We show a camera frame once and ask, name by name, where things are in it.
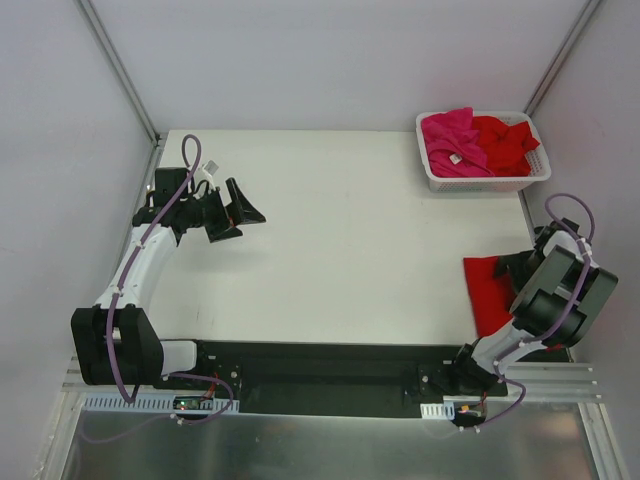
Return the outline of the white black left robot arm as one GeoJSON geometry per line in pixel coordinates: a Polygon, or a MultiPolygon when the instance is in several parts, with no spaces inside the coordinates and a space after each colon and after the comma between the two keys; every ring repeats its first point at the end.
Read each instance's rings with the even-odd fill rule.
{"type": "Polygon", "coordinates": [[[71,331],[83,381],[88,385],[149,385],[176,372],[192,389],[205,386],[212,366],[193,340],[162,340],[148,315],[160,275],[182,237],[201,229],[209,242],[241,236],[240,225],[265,216],[234,178],[225,182],[225,202],[211,181],[204,191],[185,167],[159,168],[154,188],[132,218],[130,243],[114,277],[94,305],[78,308],[71,331]]]}

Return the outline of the white perforated plastic basket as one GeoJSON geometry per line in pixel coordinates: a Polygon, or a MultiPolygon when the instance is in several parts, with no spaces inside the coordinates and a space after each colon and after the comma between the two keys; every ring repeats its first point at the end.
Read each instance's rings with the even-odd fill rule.
{"type": "Polygon", "coordinates": [[[520,122],[528,122],[532,134],[540,142],[540,146],[526,154],[526,159],[531,166],[531,173],[527,177],[494,177],[489,178],[439,178],[436,177],[429,166],[427,150],[424,144],[419,122],[429,115],[444,112],[425,112],[416,118],[416,134],[418,138],[419,152],[424,165],[429,188],[434,192],[517,192],[535,183],[546,181],[551,176],[551,167],[544,147],[539,141],[539,135],[531,119],[520,112],[481,112],[475,116],[496,117],[507,125],[515,125],[520,122]]]}

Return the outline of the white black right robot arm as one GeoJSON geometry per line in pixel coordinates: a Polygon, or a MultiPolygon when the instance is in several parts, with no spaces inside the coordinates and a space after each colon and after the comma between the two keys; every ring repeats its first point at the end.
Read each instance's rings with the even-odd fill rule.
{"type": "Polygon", "coordinates": [[[535,230],[532,249],[466,257],[463,270],[477,332],[446,373],[454,394],[484,394],[523,357],[584,338],[617,287],[568,218],[535,230]]]}

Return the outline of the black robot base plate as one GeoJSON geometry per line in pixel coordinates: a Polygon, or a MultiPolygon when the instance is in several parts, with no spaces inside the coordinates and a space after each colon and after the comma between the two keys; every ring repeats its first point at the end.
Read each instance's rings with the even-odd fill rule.
{"type": "Polygon", "coordinates": [[[210,378],[220,399],[242,413],[372,418],[417,418],[423,404],[448,394],[500,398],[507,388],[454,382],[456,346],[349,345],[200,341],[189,378],[155,386],[202,392],[210,378]]]}

